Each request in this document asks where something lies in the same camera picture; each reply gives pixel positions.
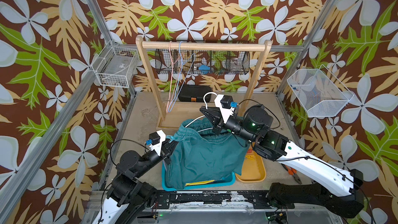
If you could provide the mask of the blue clothespin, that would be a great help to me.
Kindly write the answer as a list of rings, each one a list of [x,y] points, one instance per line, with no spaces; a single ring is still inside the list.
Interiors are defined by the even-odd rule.
[[[168,143],[171,143],[171,142],[173,142],[175,140],[175,138],[173,136],[171,136],[171,135],[167,135],[166,139],[168,140]]]

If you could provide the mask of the green shorts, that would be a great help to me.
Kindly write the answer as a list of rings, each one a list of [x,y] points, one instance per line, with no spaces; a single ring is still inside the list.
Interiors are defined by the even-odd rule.
[[[183,121],[173,138],[177,146],[166,167],[167,186],[183,190],[188,183],[241,174],[249,143],[225,130],[214,134],[208,119]]]

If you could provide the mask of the yellow shorts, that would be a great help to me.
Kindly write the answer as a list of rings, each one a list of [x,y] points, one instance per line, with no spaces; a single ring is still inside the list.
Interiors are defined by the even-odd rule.
[[[206,180],[206,181],[198,181],[194,183],[186,183],[186,187],[188,186],[198,186],[198,185],[207,185],[213,183],[215,180]]]

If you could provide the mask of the pink wire hanger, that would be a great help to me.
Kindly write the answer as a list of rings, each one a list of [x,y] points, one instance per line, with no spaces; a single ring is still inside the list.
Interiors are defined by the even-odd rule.
[[[171,51],[171,45],[172,42],[170,41],[169,43],[169,55],[170,55],[170,59],[171,59],[171,77],[170,77],[170,90],[169,90],[169,98],[167,101],[167,107],[166,107],[166,112],[169,113],[171,104],[173,102],[174,99],[174,94],[175,94],[175,90],[176,90],[176,85],[175,83],[173,83],[173,76],[175,74],[175,72],[178,72],[179,70],[179,61],[180,61],[180,55],[178,54],[177,49],[174,49],[174,54],[172,55],[172,51]]]

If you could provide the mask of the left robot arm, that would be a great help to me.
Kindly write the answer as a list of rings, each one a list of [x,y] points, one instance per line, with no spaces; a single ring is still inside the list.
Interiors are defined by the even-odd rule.
[[[116,165],[117,174],[101,196],[101,207],[92,221],[94,224],[132,224],[145,210],[155,205],[157,190],[139,178],[170,157],[178,142],[168,139],[160,154],[148,151],[139,155],[134,150],[125,152]]]

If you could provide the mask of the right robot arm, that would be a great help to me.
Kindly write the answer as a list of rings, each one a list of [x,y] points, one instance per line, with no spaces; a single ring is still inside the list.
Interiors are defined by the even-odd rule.
[[[271,184],[266,195],[270,205],[320,205],[344,218],[354,218],[363,210],[365,196],[360,190],[363,174],[324,162],[272,130],[273,119],[264,106],[252,106],[242,117],[235,114],[234,108],[202,106],[200,112],[210,121],[214,133],[230,132],[252,143],[262,158],[295,169],[315,181],[308,185]]]

